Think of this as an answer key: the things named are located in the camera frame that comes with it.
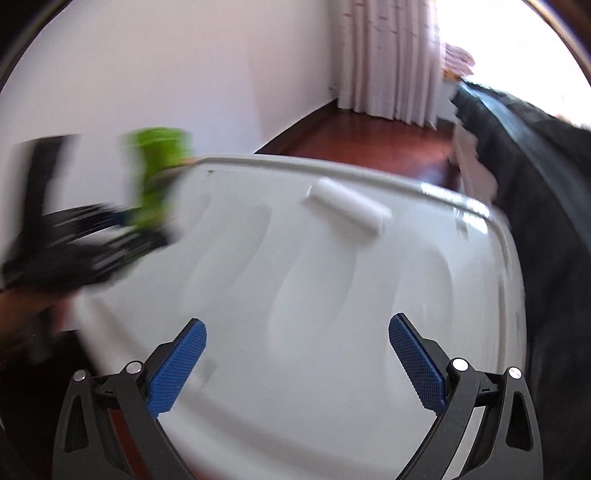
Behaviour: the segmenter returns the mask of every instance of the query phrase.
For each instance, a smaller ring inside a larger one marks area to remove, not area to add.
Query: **white foam roller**
[[[392,218],[392,210],[328,177],[320,178],[308,190],[307,197],[316,199],[360,225],[380,233]]]

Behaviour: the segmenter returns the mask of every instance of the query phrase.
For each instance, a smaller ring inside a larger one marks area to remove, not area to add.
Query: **screw head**
[[[72,375],[72,378],[74,379],[74,382],[81,382],[86,378],[86,372],[84,370],[77,370],[74,372],[74,375]]]
[[[125,371],[131,375],[138,374],[142,371],[142,363],[141,362],[130,362],[125,367]]]
[[[521,378],[521,370],[519,370],[517,367],[511,367],[509,369],[509,375],[516,380],[519,380]]]
[[[463,358],[455,358],[452,362],[453,368],[460,372],[465,372],[468,370],[468,362],[466,362]]]

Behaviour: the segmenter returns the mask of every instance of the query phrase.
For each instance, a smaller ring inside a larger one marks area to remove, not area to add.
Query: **white wall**
[[[437,118],[456,123],[457,107],[452,103],[452,98],[456,95],[458,86],[459,82],[455,80],[443,80],[437,101]]]
[[[330,0],[74,0],[0,93],[0,248],[19,142],[81,134],[51,208],[129,204],[119,135],[188,129],[197,155],[253,153],[332,100]]]

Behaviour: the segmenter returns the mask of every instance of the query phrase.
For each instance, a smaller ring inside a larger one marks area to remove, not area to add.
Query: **black sofa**
[[[544,477],[591,478],[591,132],[468,83],[453,103],[517,246]]]

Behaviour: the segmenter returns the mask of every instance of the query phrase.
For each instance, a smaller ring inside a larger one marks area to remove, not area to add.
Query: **green object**
[[[192,157],[190,134],[179,128],[146,128],[129,135],[129,143],[142,161],[141,201],[132,223],[142,229],[159,229],[170,210],[167,195],[184,161]]]

